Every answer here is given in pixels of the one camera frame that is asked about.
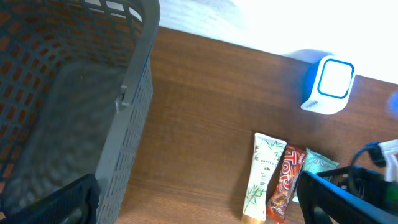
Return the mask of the green wet wipes pack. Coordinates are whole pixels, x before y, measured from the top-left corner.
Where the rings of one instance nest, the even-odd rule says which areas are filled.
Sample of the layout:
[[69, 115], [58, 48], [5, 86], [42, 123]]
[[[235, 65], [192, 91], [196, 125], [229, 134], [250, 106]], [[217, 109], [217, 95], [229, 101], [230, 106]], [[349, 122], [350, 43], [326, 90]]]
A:
[[305, 162], [303, 164], [302, 170], [298, 177], [298, 181], [296, 183], [296, 188], [295, 188], [295, 192], [294, 192], [294, 197], [292, 199], [292, 201], [296, 202], [296, 203], [299, 203], [297, 189], [298, 189], [298, 184], [299, 184], [302, 172], [309, 171], [311, 173], [317, 174], [319, 172], [334, 170], [339, 166], [338, 162], [335, 162], [317, 152], [314, 152], [314, 151], [310, 150], [309, 148], [306, 148], [306, 153], [307, 153], [307, 155], [305, 158]]

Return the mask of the orange chocolate bar wrapper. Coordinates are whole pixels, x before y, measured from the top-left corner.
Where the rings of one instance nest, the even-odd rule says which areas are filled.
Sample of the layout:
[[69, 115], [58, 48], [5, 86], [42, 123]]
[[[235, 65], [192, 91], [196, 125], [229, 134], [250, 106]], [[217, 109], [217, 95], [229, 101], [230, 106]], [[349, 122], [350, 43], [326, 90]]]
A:
[[285, 214], [307, 153], [298, 146], [287, 145], [282, 160], [279, 182], [266, 205], [267, 216], [285, 223]]

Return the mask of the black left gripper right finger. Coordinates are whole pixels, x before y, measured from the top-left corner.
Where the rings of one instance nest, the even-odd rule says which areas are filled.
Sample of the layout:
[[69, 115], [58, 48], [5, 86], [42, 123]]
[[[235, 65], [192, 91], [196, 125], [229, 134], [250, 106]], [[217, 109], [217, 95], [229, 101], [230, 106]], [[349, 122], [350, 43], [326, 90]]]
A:
[[397, 215], [309, 171], [302, 172], [297, 195], [305, 223], [397, 223]]

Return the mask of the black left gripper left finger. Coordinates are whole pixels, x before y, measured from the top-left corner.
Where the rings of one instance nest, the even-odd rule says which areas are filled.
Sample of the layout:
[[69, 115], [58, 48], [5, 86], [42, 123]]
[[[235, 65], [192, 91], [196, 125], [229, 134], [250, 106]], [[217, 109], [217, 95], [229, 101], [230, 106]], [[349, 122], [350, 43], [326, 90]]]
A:
[[100, 186], [94, 174], [86, 174], [21, 211], [6, 215], [3, 224], [63, 223], [75, 211], [77, 223], [95, 224], [100, 202]]

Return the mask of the white cream tube gold cap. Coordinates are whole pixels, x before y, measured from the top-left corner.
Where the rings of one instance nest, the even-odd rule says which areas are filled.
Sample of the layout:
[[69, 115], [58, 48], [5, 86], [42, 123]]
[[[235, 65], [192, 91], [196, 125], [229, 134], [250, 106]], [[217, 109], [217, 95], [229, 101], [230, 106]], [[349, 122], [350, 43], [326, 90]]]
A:
[[264, 223], [267, 188], [287, 143], [265, 134], [254, 135], [251, 171], [246, 189], [242, 222]]

